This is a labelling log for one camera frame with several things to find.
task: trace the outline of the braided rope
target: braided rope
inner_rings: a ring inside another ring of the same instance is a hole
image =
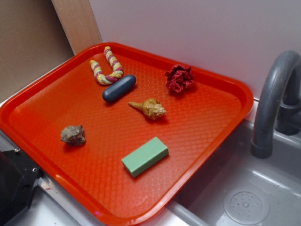
[[[104,75],[102,68],[95,60],[90,61],[91,69],[93,70],[94,77],[100,84],[111,85],[117,82],[122,77],[123,69],[118,59],[113,55],[109,46],[104,48],[104,55],[107,61],[110,63],[111,68],[113,69],[112,74]]]

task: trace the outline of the dark blue capsule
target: dark blue capsule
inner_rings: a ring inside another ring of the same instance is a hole
[[[113,102],[129,92],[135,84],[136,77],[132,74],[128,74],[105,89],[103,92],[103,99],[106,102]]]

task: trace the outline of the gray sink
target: gray sink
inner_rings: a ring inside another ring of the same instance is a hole
[[[190,225],[301,226],[300,142],[276,132],[272,156],[258,159],[252,130],[243,121],[168,208]]]

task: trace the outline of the small brown rock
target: small brown rock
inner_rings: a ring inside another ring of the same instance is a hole
[[[79,146],[86,142],[83,126],[68,126],[61,132],[61,141],[68,145]]]

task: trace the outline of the spiral seashell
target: spiral seashell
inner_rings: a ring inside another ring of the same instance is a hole
[[[128,103],[131,107],[134,107],[144,113],[150,119],[156,120],[166,113],[164,107],[156,99],[148,99],[143,103]]]

